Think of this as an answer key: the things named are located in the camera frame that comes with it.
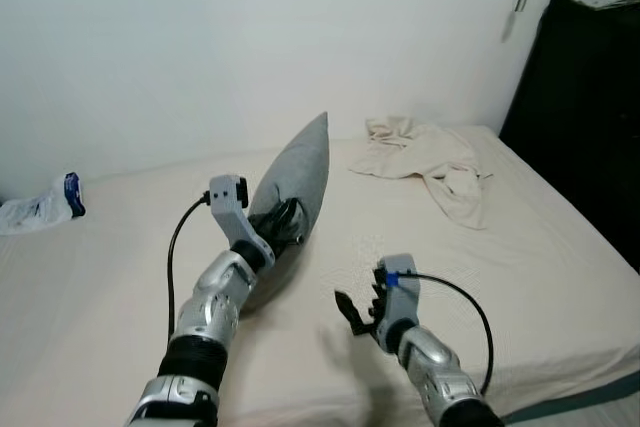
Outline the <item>beige crumpled cloth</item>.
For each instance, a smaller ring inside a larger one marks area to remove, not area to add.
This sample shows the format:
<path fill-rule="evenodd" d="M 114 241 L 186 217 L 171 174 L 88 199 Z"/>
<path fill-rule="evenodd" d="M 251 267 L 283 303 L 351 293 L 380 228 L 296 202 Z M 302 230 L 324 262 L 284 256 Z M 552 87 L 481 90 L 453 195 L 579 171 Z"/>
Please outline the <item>beige crumpled cloth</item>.
<path fill-rule="evenodd" d="M 485 229 L 486 174 L 474 147 L 456 130 L 403 116 L 369 119 L 365 127 L 365 151 L 349 171 L 383 179 L 419 177 L 448 220 Z"/>

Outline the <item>pale bed mattress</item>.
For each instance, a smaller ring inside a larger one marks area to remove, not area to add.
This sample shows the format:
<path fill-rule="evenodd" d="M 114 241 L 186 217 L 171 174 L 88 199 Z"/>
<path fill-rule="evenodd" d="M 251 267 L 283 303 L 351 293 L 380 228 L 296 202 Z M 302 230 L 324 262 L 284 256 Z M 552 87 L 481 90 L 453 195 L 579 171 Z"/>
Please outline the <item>pale bed mattress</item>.
<path fill-rule="evenodd" d="M 334 140 L 323 209 L 300 268 L 239 322 L 219 427 L 428 423 L 396 359 L 356 337 L 334 291 L 369 307 L 372 268 L 411 254 L 431 275 L 419 316 L 508 415 L 640 371 L 640 277 L 553 186 L 484 126 L 461 127 L 486 174 L 484 230 L 449 221 L 417 179 L 352 174 Z M 269 151 L 105 177 L 87 215 L 0 238 L 0 427 L 122 427 L 163 359 L 166 286 L 179 302 L 227 248 L 211 177 L 257 180 Z"/>

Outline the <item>clear plastic bag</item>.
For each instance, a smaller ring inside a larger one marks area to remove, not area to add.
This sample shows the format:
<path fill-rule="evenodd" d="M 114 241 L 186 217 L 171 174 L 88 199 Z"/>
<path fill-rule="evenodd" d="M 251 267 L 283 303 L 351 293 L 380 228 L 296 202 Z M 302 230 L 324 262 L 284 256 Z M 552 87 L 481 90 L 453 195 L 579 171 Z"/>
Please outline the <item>clear plastic bag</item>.
<path fill-rule="evenodd" d="M 86 215 L 81 193 L 81 177 L 69 172 L 40 197 L 5 200 L 0 204 L 0 236 L 50 229 Z"/>

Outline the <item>black suitcase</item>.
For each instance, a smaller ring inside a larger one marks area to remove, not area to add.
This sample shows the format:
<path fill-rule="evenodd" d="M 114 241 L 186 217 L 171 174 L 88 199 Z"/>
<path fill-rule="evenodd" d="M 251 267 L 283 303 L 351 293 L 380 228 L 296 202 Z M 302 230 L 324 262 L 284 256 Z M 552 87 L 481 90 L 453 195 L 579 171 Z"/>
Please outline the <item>black suitcase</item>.
<path fill-rule="evenodd" d="M 499 133 L 635 270 L 639 14 L 550 0 Z"/>

